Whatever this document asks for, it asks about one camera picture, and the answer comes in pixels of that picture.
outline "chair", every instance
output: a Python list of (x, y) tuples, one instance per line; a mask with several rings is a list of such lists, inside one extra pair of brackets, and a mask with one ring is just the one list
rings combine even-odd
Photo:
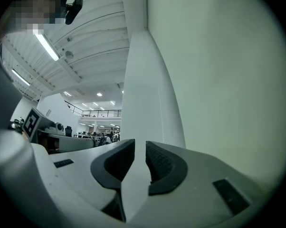
[(72, 129), (70, 126), (67, 126), (67, 128), (65, 128), (65, 133), (67, 137), (72, 137)]

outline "ceiling beam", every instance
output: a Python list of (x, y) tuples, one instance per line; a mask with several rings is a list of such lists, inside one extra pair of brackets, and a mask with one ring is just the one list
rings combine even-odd
[(45, 79), (43, 79), (33, 68), (18, 54), (18, 52), (14, 49), (14, 47), (10, 44), (7, 38), (2, 40), (2, 44), (4, 47), (10, 52), (10, 54), (14, 57), (14, 59), (29, 73), (37, 79), (40, 83), (42, 83), (49, 90), (54, 90), (55, 87), (48, 83)]
[(87, 79), (82, 79), (82, 81), (78, 84), (67, 85), (61, 88), (57, 88), (51, 92), (43, 94), (43, 96), (50, 96), (58, 93), (62, 93), (68, 90), (74, 90), (79, 87), (86, 87), (86, 86), (101, 86), (105, 84), (114, 84), (124, 82), (125, 79), (125, 70), (122, 71), (115, 71), (110, 73), (102, 73), (102, 74), (95, 74), (92, 77)]
[(68, 65), (68, 63), (65, 61), (64, 57), (61, 57), (57, 61), (61, 67), (78, 83), (81, 82), (81, 78), (76, 74), (75, 71)]

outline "fluorescent light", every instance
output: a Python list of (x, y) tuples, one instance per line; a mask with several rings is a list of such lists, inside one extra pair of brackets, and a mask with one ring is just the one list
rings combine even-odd
[(30, 84), (25, 80), (23, 79), (14, 69), (12, 70), (12, 72), (21, 79), (21, 81), (23, 81), (26, 85), (30, 86)]
[(34, 29), (33, 33), (35, 34), (35, 36), (37, 37), (37, 39), (40, 41), (40, 43), (42, 44), (42, 46), (45, 48), (45, 50), (49, 53), (49, 55), (52, 57), (53, 60), (58, 61), (59, 57), (56, 54), (56, 52), (51, 48), (51, 46), (48, 44), (48, 42), (46, 41), (46, 39), (44, 38), (43, 35), (39, 35), (38, 34), (38, 30)]
[(68, 95), (68, 96), (71, 96), (71, 94), (69, 94), (68, 92), (66, 92), (66, 91), (64, 91), (64, 93), (66, 94), (66, 95)]

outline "black railing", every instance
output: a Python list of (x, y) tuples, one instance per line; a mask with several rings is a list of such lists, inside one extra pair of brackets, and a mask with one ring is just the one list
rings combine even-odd
[(83, 111), (82, 116), (88, 117), (121, 117), (122, 110)]
[(80, 108), (65, 101), (73, 114), (87, 117), (121, 117), (122, 110), (82, 111)]
[(80, 108), (77, 108), (76, 106), (70, 104), (69, 102), (65, 101), (66, 104), (68, 105), (69, 109), (72, 111), (73, 114), (82, 116), (83, 111)]

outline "railing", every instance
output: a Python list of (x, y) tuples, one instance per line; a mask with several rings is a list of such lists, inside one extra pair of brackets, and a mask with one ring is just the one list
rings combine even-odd
[(70, 104), (69, 102), (65, 101), (66, 104), (68, 105), (69, 109), (72, 111), (73, 114), (82, 116), (83, 111), (80, 108), (77, 108), (76, 106)]
[(82, 116), (87, 117), (121, 117), (122, 110), (83, 111)]
[(122, 110), (82, 111), (80, 108), (65, 101), (73, 114), (83, 117), (121, 117)]

